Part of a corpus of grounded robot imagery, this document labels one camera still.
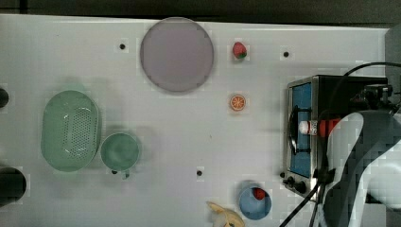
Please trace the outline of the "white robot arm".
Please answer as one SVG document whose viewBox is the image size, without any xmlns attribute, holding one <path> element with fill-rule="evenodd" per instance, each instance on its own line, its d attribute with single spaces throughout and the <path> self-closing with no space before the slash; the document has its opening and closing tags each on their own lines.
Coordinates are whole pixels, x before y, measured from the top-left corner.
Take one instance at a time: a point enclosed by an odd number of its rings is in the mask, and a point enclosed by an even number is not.
<svg viewBox="0 0 401 227">
<path fill-rule="evenodd" d="M 360 227 L 367 196 L 400 208 L 400 115 L 363 111 L 345 116 L 327 144 L 333 182 L 318 206 L 319 227 Z"/>
</svg>

